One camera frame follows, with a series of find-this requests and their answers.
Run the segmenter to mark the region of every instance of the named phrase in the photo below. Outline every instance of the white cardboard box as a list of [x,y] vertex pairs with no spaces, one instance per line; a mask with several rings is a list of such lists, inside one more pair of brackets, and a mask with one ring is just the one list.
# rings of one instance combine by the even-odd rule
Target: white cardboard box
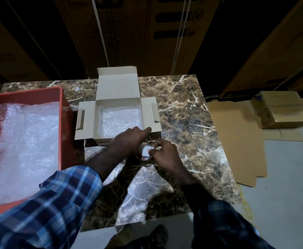
[[156,97],[141,98],[135,66],[98,68],[99,79],[95,101],[79,103],[75,140],[93,138],[106,145],[114,136],[105,136],[102,112],[109,109],[137,108],[141,110],[141,127],[161,131]]

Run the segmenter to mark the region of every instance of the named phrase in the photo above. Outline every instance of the shirt cuff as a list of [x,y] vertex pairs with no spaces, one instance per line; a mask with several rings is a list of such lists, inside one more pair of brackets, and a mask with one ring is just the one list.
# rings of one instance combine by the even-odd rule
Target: shirt cuff
[[39,186],[40,189],[45,188],[62,195],[86,212],[89,211],[103,187],[98,173],[83,165],[56,171]]

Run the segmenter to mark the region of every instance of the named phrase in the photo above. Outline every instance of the brown marble surface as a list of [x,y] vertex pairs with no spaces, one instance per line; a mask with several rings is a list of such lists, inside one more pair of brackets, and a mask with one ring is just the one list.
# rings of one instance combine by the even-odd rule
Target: brown marble surface
[[[196,76],[140,77],[139,85],[141,97],[156,96],[163,129],[161,135],[177,145],[187,169],[217,199],[240,202]],[[63,87],[72,109],[77,110],[79,102],[95,100],[97,79],[7,83],[2,92],[51,86]],[[85,147],[80,152],[87,160],[101,149]],[[85,218],[82,231],[190,212],[182,191],[156,164],[123,161],[103,186],[95,206]]]

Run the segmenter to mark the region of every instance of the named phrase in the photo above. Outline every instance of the red plastic crate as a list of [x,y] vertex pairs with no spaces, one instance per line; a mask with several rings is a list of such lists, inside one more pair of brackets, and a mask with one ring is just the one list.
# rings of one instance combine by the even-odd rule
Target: red plastic crate
[[[72,131],[73,111],[65,98],[63,88],[49,87],[0,94],[0,104],[36,105],[49,102],[59,102],[58,169],[64,170],[75,165],[75,149],[73,147]],[[24,199],[0,205],[0,213],[23,201]]]

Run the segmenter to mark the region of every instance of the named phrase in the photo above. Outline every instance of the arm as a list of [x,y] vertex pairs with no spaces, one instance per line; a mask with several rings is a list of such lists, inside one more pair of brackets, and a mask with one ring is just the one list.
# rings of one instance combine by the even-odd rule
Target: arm
[[56,171],[39,192],[0,215],[0,248],[71,247],[102,182],[150,132],[129,128],[85,165]]
[[194,214],[194,239],[192,248],[222,248],[246,246],[247,248],[272,248],[255,233],[254,227],[232,206],[216,200],[183,165],[176,145],[158,139],[154,146],[160,150],[150,150],[159,167],[168,172],[178,182]]

